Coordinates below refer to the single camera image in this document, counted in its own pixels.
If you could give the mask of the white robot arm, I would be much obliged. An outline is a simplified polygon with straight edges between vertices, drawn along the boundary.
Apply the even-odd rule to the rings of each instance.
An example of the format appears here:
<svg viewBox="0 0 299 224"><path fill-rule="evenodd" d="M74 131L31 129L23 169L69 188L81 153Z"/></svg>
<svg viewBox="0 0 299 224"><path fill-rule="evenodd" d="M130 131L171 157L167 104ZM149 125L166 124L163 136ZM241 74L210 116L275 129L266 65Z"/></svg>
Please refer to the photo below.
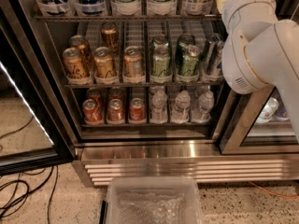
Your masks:
<svg viewBox="0 0 299 224"><path fill-rule="evenodd" d="M279 20L275 10L275 0L226 0L222 73L239 94L275 86L299 140L299 24Z"/></svg>

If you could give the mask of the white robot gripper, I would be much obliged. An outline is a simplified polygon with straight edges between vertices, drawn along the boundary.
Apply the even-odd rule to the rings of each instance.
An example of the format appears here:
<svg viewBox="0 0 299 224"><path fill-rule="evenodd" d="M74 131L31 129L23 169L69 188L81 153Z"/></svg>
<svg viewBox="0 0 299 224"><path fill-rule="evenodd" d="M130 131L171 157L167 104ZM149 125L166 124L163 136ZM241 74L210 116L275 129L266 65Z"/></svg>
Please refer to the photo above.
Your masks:
<svg viewBox="0 0 299 224"><path fill-rule="evenodd" d="M275 23L275 0L215 0L227 33L231 33L241 23L252 22Z"/></svg>

